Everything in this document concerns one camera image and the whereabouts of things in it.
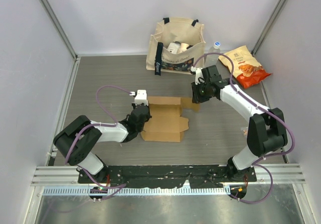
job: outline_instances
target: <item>canvas tote bag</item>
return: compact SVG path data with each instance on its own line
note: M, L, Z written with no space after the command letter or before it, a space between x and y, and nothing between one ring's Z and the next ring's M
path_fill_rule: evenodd
M198 20L187 18L164 18L157 23L155 34L150 36L146 59L147 70L154 70L155 75L162 71L190 74L193 63L204 54L204 25ZM172 42L189 44L185 52L171 53L167 47ZM196 67L204 67L204 58Z

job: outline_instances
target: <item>black bag strap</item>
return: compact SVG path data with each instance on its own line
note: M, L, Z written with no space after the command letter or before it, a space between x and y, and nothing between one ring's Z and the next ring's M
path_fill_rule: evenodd
M169 17L165 17L165 18L163 18L163 20L164 20L164 24L167 24L168 22L170 22L170 18Z
M196 22L199 22L199 19L193 20L193 22L192 22L193 27L196 25Z
M155 56L155 75L161 75L162 69L162 52L163 52L164 44L162 42L158 42L156 56Z
M165 17L165 18L163 18L163 20L164 20L164 24L167 24L168 22L170 22L170 18L169 17ZM198 19L193 20L193 22L192 22L192 26L193 27L196 25L196 22L199 22L199 20Z

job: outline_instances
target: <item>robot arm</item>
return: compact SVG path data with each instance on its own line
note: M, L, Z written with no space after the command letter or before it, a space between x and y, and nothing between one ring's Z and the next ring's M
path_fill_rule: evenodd
M91 121L82 115L54 138L55 146L66 157L77 134L87 127L74 147L68 163L86 169L98 182L106 177L108 170L103 161L91 152L94 145L106 141L120 143L131 141L143 130L145 122L151 118L146 90L138 90L131 95L135 96L132 103L133 111L124 120L116 124L106 124Z
M216 97L234 108L246 121L249 122L247 146L237 155L228 160L229 176L249 168L253 162L267 153L279 150L287 144L286 129L277 120L253 106L241 95L245 95L254 104L272 112L284 120L283 112L278 109L269 109L258 103L240 87L230 85L229 79L222 79L216 66L207 68L192 68L195 72L195 82L192 83L193 102L202 103Z

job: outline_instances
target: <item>orange snack package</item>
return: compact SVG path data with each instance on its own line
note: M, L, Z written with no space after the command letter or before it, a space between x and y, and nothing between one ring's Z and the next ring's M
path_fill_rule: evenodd
M232 59L234 64L233 76L244 88L258 84L271 75L263 69L245 45L224 54ZM219 59L231 72L231 62L223 56L219 56Z

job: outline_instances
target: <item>bottle cap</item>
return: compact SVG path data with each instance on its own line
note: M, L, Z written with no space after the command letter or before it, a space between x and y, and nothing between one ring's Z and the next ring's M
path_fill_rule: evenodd
M219 43L219 42L215 42L215 43L214 43L214 48L215 48L215 49L219 49L220 46L221 46L221 43Z

